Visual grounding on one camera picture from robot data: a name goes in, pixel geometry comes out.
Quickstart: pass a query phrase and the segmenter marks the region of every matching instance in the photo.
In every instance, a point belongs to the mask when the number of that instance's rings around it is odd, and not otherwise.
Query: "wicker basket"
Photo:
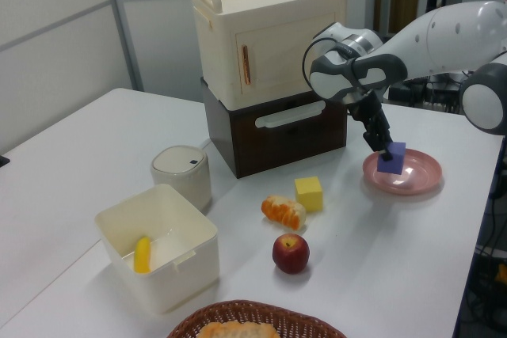
[[[199,309],[174,328],[168,338],[196,338],[199,331],[210,322],[234,320],[269,323],[281,338],[346,338],[333,326],[317,318],[245,300],[217,302]]]

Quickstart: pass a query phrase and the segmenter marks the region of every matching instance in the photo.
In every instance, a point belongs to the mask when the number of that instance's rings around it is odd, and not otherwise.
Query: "small white canister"
[[[151,162],[155,184],[169,184],[202,211],[212,199],[208,156],[194,146],[172,146]]]

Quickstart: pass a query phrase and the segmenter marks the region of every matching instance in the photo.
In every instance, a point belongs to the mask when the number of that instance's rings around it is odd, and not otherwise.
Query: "white box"
[[[230,111],[311,91],[304,52],[325,27],[345,23],[346,0],[192,2],[204,80]]]
[[[168,184],[133,196],[95,218],[121,279],[144,308],[165,313],[219,276],[217,229]],[[133,270],[137,241],[151,240],[151,272]]]

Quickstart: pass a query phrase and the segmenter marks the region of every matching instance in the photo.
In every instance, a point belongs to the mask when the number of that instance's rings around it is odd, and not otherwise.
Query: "white plastic container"
[[[345,23],[346,0],[192,2],[204,80],[230,111],[311,91],[304,52],[325,27]]]
[[[156,184],[169,184],[199,210],[212,199],[212,185],[206,152],[195,146],[172,146],[151,162]]]
[[[165,313],[219,276],[217,229],[168,184],[133,196],[95,218],[112,264],[139,303]],[[137,241],[151,242],[151,272],[133,270]]]

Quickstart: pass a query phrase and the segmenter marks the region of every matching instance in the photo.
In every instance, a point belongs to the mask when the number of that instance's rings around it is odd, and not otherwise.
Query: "pink plate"
[[[405,151],[402,174],[377,171],[377,152],[363,162],[364,178],[385,192],[411,196],[429,192],[442,178],[442,168],[437,160],[418,150]]]

